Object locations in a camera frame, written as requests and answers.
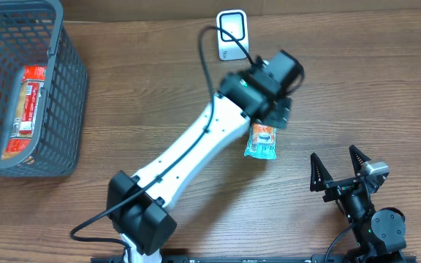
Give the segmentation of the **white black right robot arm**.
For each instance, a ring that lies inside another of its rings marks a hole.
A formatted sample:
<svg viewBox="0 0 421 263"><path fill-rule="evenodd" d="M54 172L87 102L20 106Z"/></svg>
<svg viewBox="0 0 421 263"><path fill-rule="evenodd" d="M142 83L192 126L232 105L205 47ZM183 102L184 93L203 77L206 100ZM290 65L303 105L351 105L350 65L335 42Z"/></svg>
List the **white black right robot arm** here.
<svg viewBox="0 0 421 263"><path fill-rule="evenodd" d="M406 257L406 217L395 207L377 210L371 195L386 181L390 168L382 160L367 157L356 146L349 147L354 176L335 181L316 153L310 156L310 190L324 192L325 202L335 202L346 216L349 226L331 242L324 262L416 262L415 256ZM333 256L335 245L352 232L357 247L343 256Z"/></svg>

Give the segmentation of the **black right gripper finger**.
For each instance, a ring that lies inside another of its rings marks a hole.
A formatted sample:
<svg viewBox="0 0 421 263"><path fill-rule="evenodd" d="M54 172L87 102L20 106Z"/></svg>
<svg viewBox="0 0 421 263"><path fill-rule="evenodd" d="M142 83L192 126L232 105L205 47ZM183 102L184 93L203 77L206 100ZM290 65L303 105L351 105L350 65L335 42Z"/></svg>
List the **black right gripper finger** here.
<svg viewBox="0 0 421 263"><path fill-rule="evenodd" d="M325 168L321 159L316 153L312 153L311 156L311 181L310 191L324 191L329 188L329 185L333 182L333 178Z"/></svg>
<svg viewBox="0 0 421 263"><path fill-rule="evenodd" d="M355 145L349 146L349 154L352 160L352 166L354 173L357 175L360 173L362 165L370 161L371 159L367 157L361 150L359 150Z"/></svg>

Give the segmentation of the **teal snack packet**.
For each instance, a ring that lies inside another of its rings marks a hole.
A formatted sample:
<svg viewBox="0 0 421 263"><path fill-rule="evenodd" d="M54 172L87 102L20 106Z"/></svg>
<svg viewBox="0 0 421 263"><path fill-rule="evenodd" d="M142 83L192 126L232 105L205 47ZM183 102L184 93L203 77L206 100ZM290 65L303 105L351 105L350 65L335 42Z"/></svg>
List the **teal snack packet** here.
<svg viewBox="0 0 421 263"><path fill-rule="evenodd" d="M276 132L272 126L253 123L244 156L256 159L276 159Z"/></svg>

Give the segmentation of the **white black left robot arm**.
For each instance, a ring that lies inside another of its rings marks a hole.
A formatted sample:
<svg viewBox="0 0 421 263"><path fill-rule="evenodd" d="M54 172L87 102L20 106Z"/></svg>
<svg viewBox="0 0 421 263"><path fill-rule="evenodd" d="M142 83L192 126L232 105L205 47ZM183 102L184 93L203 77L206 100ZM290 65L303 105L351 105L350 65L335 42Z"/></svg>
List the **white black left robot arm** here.
<svg viewBox="0 0 421 263"><path fill-rule="evenodd" d="M248 69L230 73L199 118L159 157L133 175L118 172L107 191L108 218L120 235L120 262L160 262L177 227L169 214L191 180L255 121L284 127L291 84L299 72Z"/></svg>

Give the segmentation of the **long orange cracker pack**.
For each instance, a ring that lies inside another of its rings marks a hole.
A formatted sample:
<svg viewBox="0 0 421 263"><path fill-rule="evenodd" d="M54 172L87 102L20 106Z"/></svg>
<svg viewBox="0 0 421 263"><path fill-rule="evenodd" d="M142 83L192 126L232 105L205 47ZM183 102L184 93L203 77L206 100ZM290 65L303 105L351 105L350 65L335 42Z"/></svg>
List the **long orange cracker pack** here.
<svg viewBox="0 0 421 263"><path fill-rule="evenodd" d="M2 159L11 159L23 152L34 134L40 88L44 87L46 66L24 66L15 108L12 132Z"/></svg>

